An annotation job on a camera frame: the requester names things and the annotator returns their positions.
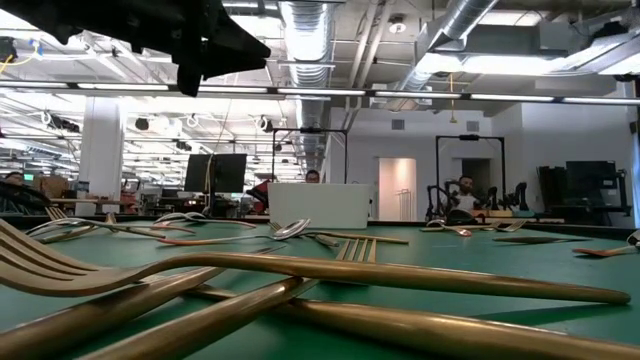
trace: person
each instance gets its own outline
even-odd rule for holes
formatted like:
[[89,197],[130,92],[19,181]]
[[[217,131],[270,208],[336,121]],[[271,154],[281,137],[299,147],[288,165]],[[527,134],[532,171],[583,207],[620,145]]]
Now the person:
[[4,177],[4,182],[11,185],[24,185],[24,175],[18,171],[12,171]]
[[320,182],[320,173],[316,170],[307,171],[307,176],[305,176],[304,181],[307,184],[317,184]]
[[471,212],[474,208],[474,203],[478,201],[478,199],[471,194],[473,192],[473,178],[467,175],[460,176],[460,179],[458,179],[458,187],[460,188],[460,192],[456,196],[458,204],[454,209]]

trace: cable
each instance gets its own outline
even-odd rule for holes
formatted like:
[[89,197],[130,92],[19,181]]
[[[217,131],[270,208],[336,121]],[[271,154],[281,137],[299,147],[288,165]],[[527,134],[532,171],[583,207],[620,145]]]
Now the cable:
[[547,19],[542,15],[542,13],[540,13],[540,11],[538,11],[538,10],[533,10],[533,9],[532,9],[532,10],[527,10],[527,11],[525,11],[525,13],[524,13],[524,14],[522,14],[522,15],[518,18],[518,20],[516,20],[516,22],[514,22],[514,23],[513,23],[513,26],[518,25],[518,23],[520,22],[520,20],[524,19],[524,17],[525,17],[525,16],[529,15],[529,13],[532,13],[532,12],[534,12],[534,13],[538,14],[538,16],[540,16],[540,20],[541,20],[541,21],[547,21]]

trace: white wall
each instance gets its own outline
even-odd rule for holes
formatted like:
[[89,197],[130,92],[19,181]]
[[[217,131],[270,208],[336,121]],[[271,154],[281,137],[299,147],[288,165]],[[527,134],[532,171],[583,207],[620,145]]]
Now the white wall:
[[[332,127],[338,128],[344,119],[344,110],[331,111]],[[404,119],[405,131],[392,131],[391,119]],[[378,158],[411,158],[416,160],[417,218],[422,219],[427,211],[428,185],[436,183],[435,137],[436,135],[467,134],[466,121],[480,121],[480,135],[491,135],[491,119],[480,111],[457,111],[458,123],[450,123],[451,112],[437,115],[430,111],[391,113],[386,110],[363,109],[349,133],[348,183],[374,185],[372,198],[377,196]],[[477,143],[443,140],[441,145],[441,184],[447,179],[458,178],[462,166],[460,158],[483,158],[493,156],[493,147],[480,141]],[[344,165],[339,159],[341,151],[329,151],[330,167],[328,181],[343,182]]]
[[[544,210],[539,166],[564,167],[567,161],[613,160],[618,169],[631,174],[633,136],[626,107],[518,104],[495,116],[492,122],[494,135],[505,137],[507,190],[511,192],[518,182],[526,181],[527,203],[532,210]],[[630,175],[627,194],[631,203]],[[633,217],[612,215],[612,220],[616,226],[634,225]]]
[[[494,136],[504,137],[505,174],[507,193],[513,192],[519,182],[526,181],[523,174],[524,153],[522,148],[522,104],[514,105],[493,118]],[[498,195],[502,194],[502,165],[500,149],[495,150],[491,161],[491,183],[498,187]]]

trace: desk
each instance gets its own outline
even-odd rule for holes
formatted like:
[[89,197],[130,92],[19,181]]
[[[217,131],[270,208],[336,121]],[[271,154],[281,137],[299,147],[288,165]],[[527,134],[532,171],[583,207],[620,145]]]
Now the desk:
[[102,205],[120,205],[128,206],[133,205],[135,202],[120,201],[120,200],[106,200],[106,199],[50,199],[53,204],[95,204],[96,213],[102,213]]
[[[245,229],[227,224],[192,225],[191,228],[198,232],[197,236],[183,236],[179,232],[169,232],[169,234],[185,239],[205,239],[270,232],[268,226],[264,224],[257,229]],[[370,226],[367,230],[361,230],[358,233],[366,232],[371,235],[410,240],[409,245],[378,243],[377,260],[381,263],[443,267],[605,287],[629,292],[633,298],[631,306],[593,305],[331,283],[320,284],[302,297],[471,316],[640,345],[640,337],[636,331],[637,324],[640,323],[640,287],[637,277],[634,276],[640,259],[638,255],[589,260],[574,257],[571,253],[574,247],[620,247],[624,245],[622,241],[597,239],[585,243],[520,246],[497,244],[491,239],[496,236],[550,235],[550,233],[528,229],[521,229],[511,234],[477,231],[471,238],[461,238],[449,232],[422,233],[419,228],[417,225],[381,225]],[[111,235],[107,230],[97,230],[90,236],[51,246],[83,261],[101,265],[128,266],[140,265],[177,254],[201,251],[249,252],[278,244],[281,243],[265,243],[264,239],[255,239],[244,241],[243,245],[167,247],[135,235],[122,233]],[[336,253],[337,250],[330,250],[311,240],[293,239],[287,242],[286,248],[275,254],[329,259],[334,258]],[[208,283],[243,292],[282,278],[283,276],[275,274],[229,270]],[[86,300],[86,298],[45,298],[1,288],[0,328],[6,330]],[[203,299],[176,299],[128,325],[110,330],[106,335],[87,342],[81,348],[66,354],[64,358],[86,354],[211,304],[212,302]],[[262,317],[188,357],[192,360],[214,358],[435,359],[435,357],[388,346],[378,341],[353,337],[276,316]]]

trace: fork handle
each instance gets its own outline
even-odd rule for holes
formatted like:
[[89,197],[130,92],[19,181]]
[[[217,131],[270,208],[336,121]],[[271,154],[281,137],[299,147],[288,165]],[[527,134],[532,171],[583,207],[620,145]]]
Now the fork handle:
[[325,236],[331,236],[331,237],[337,237],[337,238],[343,238],[343,239],[353,239],[353,240],[369,239],[369,240],[377,240],[381,242],[396,243],[396,244],[409,243],[408,240],[402,240],[402,239],[396,239],[396,238],[386,238],[386,237],[370,236],[370,235],[353,235],[353,234],[335,233],[335,232],[328,232],[328,231],[312,231],[312,232],[308,232],[307,234],[325,235]]

